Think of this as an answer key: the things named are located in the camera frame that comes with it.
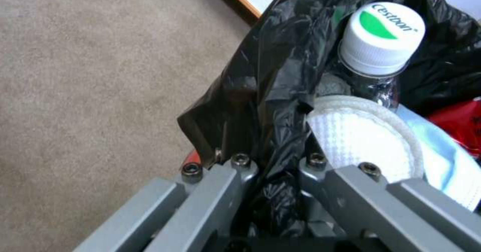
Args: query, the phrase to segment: metal bar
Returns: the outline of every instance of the metal bar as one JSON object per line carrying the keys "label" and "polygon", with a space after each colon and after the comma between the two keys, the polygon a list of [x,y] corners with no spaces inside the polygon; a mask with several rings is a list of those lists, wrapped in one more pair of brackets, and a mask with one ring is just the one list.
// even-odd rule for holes
{"label": "metal bar", "polygon": [[391,250],[460,251],[355,166],[323,173],[300,165],[302,190],[316,197],[347,235],[374,232]]}
{"label": "metal bar", "polygon": [[481,218],[423,180],[388,185],[388,192],[465,251],[481,251]]}
{"label": "metal bar", "polygon": [[319,201],[307,192],[302,192],[304,206],[306,208],[307,227],[314,237],[334,237],[335,220],[322,207]]}
{"label": "metal bar", "polygon": [[155,178],[110,216],[74,252],[140,251],[185,197],[182,185]]}
{"label": "metal bar", "polygon": [[212,233],[228,231],[241,200],[240,174],[214,165],[145,251],[201,251]]}

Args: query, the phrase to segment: red plastic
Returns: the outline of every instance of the red plastic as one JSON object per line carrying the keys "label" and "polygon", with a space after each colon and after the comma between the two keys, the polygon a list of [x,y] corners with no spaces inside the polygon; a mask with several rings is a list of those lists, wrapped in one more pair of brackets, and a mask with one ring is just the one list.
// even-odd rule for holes
{"label": "red plastic", "polygon": [[184,162],[182,165],[185,165],[186,163],[198,163],[201,164],[201,158],[199,156],[199,153],[197,152],[196,149],[193,149],[189,155],[185,158]]}
{"label": "red plastic", "polygon": [[434,112],[428,119],[445,130],[475,159],[481,155],[481,97]]}

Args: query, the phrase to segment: trash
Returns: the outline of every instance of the trash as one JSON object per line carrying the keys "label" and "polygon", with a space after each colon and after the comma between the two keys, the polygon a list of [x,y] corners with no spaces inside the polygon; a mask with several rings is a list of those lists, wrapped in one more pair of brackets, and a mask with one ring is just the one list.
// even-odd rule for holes
{"label": "trash", "polygon": [[[424,156],[428,183],[474,211],[481,199],[481,168],[450,135],[420,115],[400,105],[397,115],[416,134]],[[464,130],[465,124],[457,123]]]}
{"label": "trash", "polygon": [[416,136],[395,113],[377,103],[352,96],[319,97],[307,122],[334,169],[369,161],[389,183],[423,177]]}
{"label": "trash", "polygon": [[251,220],[247,220],[251,221],[251,236],[300,237],[307,234],[306,223],[300,216],[301,192],[296,178],[288,170],[273,176],[249,202],[247,209],[253,210]]}
{"label": "trash", "polygon": [[353,95],[396,111],[397,77],[424,32],[423,19],[408,7],[391,2],[362,6],[349,18],[337,57],[326,66],[316,94]]}
{"label": "trash", "polygon": [[[481,96],[481,27],[444,0],[274,0],[206,94],[178,118],[205,166],[213,163],[218,147],[224,158],[242,149],[259,164],[261,174],[246,201],[306,155],[311,131],[305,119],[326,63],[337,53],[350,14],[379,1],[406,5],[426,24],[426,35],[399,78],[402,104],[429,115]],[[295,190],[293,183],[285,181],[283,189]],[[264,234],[285,232],[303,216],[302,208],[274,211],[265,217],[269,223],[256,223],[253,215],[260,209],[243,208],[239,215]]]}
{"label": "trash", "polygon": [[474,159],[481,158],[481,97],[440,109],[428,119],[445,130]]}

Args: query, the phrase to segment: gray metal frame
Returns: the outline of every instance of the gray metal frame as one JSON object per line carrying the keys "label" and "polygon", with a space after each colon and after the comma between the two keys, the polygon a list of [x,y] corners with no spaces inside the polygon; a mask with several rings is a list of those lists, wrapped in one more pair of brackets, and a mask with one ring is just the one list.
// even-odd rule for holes
{"label": "gray metal frame", "polygon": [[[422,180],[388,184],[373,164],[334,170],[323,155],[298,168],[317,237],[375,236],[393,251],[481,250],[481,219]],[[228,235],[257,165],[241,154],[182,172],[177,184],[146,185],[75,251],[200,252],[213,234]]]}
{"label": "gray metal frame", "polygon": [[110,216],[74,252],[140,251],[185,198],[182,185],[155,178]]}

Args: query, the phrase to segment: beige carpet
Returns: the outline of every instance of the beige carpet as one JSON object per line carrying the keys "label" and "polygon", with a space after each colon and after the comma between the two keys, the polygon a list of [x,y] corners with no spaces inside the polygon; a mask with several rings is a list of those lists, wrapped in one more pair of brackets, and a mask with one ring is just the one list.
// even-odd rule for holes
{"label": "beige carpet", "polygon": [[191,149],[249,30],[222,0],[0,0],[0,251],[69,251]]}

